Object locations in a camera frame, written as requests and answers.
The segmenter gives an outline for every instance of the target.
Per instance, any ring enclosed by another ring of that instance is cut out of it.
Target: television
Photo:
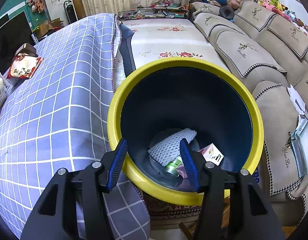
[[[9,16],[8,14],[5,14],[3,15],[1,18],[0,18],[0,28],[2,27],[3,24],[5,24],[6,22],[9,21]]]
[[[34,45],[32,30],[25,12],[21,12],[0,27],[0,72],[4,74],[11,66],[15,52],[24,43]]]

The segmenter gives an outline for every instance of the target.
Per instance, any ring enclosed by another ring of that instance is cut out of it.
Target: beige couch
[[[299,178],[288,147],[298,112],[286,87],[298,91],[308,110],[308,37],[278,14],[243,1],[233,23],[214,7],[191,4],[193,23],[254,96],[264,123],[264,149],[254,174],[283,226],[308,211],[308,175]]]

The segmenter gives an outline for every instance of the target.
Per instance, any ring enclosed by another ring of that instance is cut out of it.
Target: blue plaid cloth
[[[59,168],[81,170],[110,151],[106,121],[120,42],[116,15],[79,20],[37,44],[44,61],[7,91],[0,110],[0,215],[19,238]],[[148,212],[123,173],[104,196],[116,239],[149,238]],[[77,216],[85,238],[79,204]]]

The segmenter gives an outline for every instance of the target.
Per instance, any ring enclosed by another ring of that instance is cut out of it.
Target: silver bolt
[[[207,163],[205,163],[205,167],[207,167],[207,168],[209,168],[209,169],[212,169],[212,168],[215,167],[215,165],[214,165],[214,163],[212,163],[212,162],[207,162]]]
[[[93,162],[93,164],[92,164],[92,167],[93,168],[99,168],[99,167],[101,167],[102,166],[102,163],[100,163],[100,162]]]
[[[241,174],[242,174],[243,176],[247,176],[247,175],[249,174],[249,172],[248,172],[248,170],[246,170],[246,169],[241,169]]]
[[[60,168],[60,169],[58,170],[58,175],[64,175],[66,171],[67,171],[66,169]]]

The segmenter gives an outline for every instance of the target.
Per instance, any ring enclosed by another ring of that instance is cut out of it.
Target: teal wall
[[[25,3],[26,0],[6,0],[0,10],[0,17],[8,13],[9,18],[12,19],[14,16],[22,11],[25,11],[27,20],[32,29],[46,21],[47,17],[45,12],[39,13],[38,11],[32,12],[31,6]]]

